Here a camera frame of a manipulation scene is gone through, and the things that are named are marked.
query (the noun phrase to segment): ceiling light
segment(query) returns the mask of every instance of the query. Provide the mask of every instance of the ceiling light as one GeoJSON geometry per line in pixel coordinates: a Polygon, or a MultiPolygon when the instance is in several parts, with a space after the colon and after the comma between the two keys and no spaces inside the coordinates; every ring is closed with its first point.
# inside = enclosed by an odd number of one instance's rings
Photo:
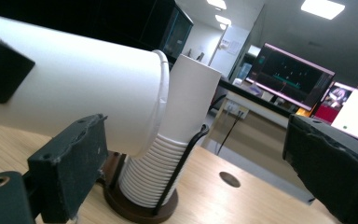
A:
{"type": "Polygon", "coordinates": [[[222,30],[226,30],[227,25],[220,23],[220,28],[222,28],[222,30]]]}
{"type": "Polygon", "coordinates": [[[221,9],[227,9],[226,7],[226,3],[223,0],[207,0],[207,2],[209,4],[211,4],[212,6],[221,8],[221,9]]]}
{"type": "Polygon", "coordinates": [[[331,20],[336,17],[345,6],[327,0],[306,0],[301,10],[331,20]]]}
{"type": "Polygon", "coordinates": [[[221,22],[221,23],[223,23],[225,25],[231,25],[231,20],[229,20],[229,19],[227,19],[225,17],[219,16],[219,15],[215,15],[215,17],[219,22],[221,22]]]}

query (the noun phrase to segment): stack of paper cups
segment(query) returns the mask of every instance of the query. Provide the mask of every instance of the stack of paper cups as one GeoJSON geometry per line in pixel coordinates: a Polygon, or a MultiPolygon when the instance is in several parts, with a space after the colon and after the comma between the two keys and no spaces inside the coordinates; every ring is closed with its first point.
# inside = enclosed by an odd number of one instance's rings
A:
{"type": "MultiPolygon", "coordinates": [[[[144,157],[127,161],[119,179],[121,191],[133,203],[156,206],[189,141],[200,131],[220,77],[212,68],[179,56],[170,74],[158,136],[144,157]]],[[[172,196],[179,176],[163,204],[172,196]]]]}
{"type": "Polygon", "coordinates": [[[6,104],[0,124],[55,136],[102,113],[108,149],[141,157],[166,107],[168,61],[133,49],[0,17],[0,39],[35,62],[6,104]]]}

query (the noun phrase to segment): light wood tabletop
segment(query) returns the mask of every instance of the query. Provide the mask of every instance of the light wood tabletop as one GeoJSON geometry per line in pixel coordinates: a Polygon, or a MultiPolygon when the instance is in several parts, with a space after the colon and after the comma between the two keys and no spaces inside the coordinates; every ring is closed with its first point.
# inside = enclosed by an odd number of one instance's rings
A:
{"type": "MultiPolygon", "coordinates": [[[[0,172],[27,170],[27,159],[50,137],[0,126],[0,172]]],[[[195,147],[177,186],[179,204],[166,223],[335,223],[335,220],[268,183],[195,147]],[[239,188],[219,176],[228,172],[239,188]]],[[[94,186],[79,210],[78,223],[130,223],[105,202],[94,186]]]]}

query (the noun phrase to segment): power outlet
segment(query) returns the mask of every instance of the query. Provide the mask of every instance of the power outlet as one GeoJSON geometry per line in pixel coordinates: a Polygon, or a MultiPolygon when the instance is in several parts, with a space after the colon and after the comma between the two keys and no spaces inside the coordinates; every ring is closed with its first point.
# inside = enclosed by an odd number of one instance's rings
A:
{"type": "Polygon", "coordinates": [[[230,114],[238,116],[241,112],[241,119],[245,119],[246,115],[249,112],[249,109],[245,108],[242,105],[238,105],[234,101],[227,100],[225,108],[226,111],[229,111],[230,114]]]}

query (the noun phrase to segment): floor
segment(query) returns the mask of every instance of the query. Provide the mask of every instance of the floor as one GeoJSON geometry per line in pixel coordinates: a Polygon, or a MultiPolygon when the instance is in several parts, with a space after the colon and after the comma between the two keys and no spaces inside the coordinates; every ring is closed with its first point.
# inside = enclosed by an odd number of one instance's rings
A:
{"type": "MultiPolygon", "coordinates": [[[[209,127],[211,127],[215,115],[216,115],[216,111],[212,110],[211,112],[209,112],[205,118],[204,123],[208,124],[209,127]]],[[[202,141],[203,139],[200,139],[197,145],[200,145],[202,141]]],[[[211,141],[211,143],[206,147],[206,149],[208,149],[214,154],[216,154],[215,152],[217,148],[220,148],[220,144],[216,143],[215,141],[211,141]]],[[[229,148],[223,146],[219,153],[219,157],[240,167],[241,169],[247,171],[248,173],[259,177],[260,179],[263,179],[264,181],[270,183],[270,185],[296,197],[303,203],[310,203],[310,200],[313,199],[313,196],[309,192],[304,191],[303,189],[299,189],[293,184],[277,177],[276,175],[264,169],[263,167],[249,160],[246,160],[246,158],[231,151],[229,148]]]]}

